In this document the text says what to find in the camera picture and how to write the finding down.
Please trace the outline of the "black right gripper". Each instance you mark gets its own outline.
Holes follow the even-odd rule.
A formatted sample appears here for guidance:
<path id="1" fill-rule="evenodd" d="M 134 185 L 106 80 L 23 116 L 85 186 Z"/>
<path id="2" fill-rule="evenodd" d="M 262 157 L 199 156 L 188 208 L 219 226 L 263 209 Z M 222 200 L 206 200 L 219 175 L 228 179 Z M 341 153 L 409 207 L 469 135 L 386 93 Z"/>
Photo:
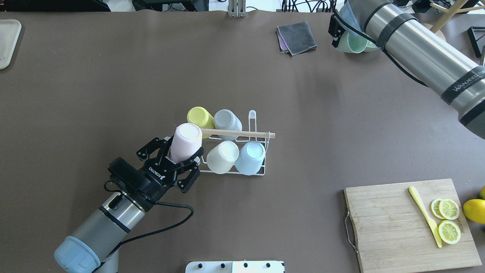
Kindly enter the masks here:
<path id="1" fill-rule="evenodd" d="M 332 46 L 338 48 L 342 36 L 345 34 L 346 30 L 341 26 L 337 17 L 333 14 L 330 18 L 329 23 L 329 34 L 332 36 Z"/>

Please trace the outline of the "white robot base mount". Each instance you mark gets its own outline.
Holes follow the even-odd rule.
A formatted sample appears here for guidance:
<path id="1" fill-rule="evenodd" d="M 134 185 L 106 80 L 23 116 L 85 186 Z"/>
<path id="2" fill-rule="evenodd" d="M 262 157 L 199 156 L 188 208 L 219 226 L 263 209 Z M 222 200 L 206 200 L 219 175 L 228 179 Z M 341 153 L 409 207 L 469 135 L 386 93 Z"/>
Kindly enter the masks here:
<path id="1" fill-rule="evenodd" d="M 193 261 L 187 264 L 186 273 L 284 273 L 284 261 Z"/>

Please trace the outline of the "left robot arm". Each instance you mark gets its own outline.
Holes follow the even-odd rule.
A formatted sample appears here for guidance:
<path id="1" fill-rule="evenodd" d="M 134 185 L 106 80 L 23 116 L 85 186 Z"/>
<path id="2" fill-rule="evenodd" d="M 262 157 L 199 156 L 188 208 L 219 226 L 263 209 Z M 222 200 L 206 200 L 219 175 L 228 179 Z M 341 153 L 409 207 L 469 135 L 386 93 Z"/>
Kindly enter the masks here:
<path id="1" fill-rule="evenodd" d="M 161 202 L 161 198 L 173 187 L 188 192 L 200 175 L 198 160 L 204 148 L 197 141 L 187 159 L 175 162 L 168 156 L 174 147 L 174 136 L 154 138 L 137 151 L 144 163 L 140 169 L 121 157 L 110 163 L 110 182 L 118 189 L 55 250 L 54 259 L 61 268 L 69 273 L 91 273 L 104 267 L 153 206 L 180 207 Z"/>

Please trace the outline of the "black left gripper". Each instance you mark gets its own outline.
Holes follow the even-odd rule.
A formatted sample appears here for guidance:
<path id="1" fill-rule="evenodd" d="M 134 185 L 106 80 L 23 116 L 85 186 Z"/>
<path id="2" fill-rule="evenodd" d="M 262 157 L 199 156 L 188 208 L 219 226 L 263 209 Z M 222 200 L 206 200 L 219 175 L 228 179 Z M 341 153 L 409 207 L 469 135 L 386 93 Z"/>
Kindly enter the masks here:
<path id="1" fill-rule="evenodd" d="M 177 178 L 176 185 L 182 193 L 187 193 L 200 175 L 199 157 L 204 154 L 200 147 L 188 159 L 174 163 L 168 159 L 173 137 L 163 139 L 153 138 L 136 152 L 140 160 L 148 160 L 139 170 L 121 157 L 114 159 L 108 167 L 110 178 L 118 188 L 125 192 L 141 207 L 153 207 L 161 197 L 173 186 L 175 175 L 188 172 L 184 179 Z M 153 152 L 158 151 L 157 158 L 163 158 L 156 165 L 156 159 L 150 159 Z"/>

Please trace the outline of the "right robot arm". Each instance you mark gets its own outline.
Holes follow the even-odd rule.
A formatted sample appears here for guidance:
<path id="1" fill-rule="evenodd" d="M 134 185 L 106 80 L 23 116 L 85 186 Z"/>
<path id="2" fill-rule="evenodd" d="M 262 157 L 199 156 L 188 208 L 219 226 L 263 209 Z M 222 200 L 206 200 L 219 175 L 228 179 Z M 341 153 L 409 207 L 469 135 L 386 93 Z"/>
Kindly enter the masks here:
<path id="1" fill-rule="evenodd" d="M 417 82 L 434 90 L 458 112 L 463 126 L 484 138 L 483 66 L 388 0 L 347 0 L 334 14 L 350 31 L 400 62 Z"/>

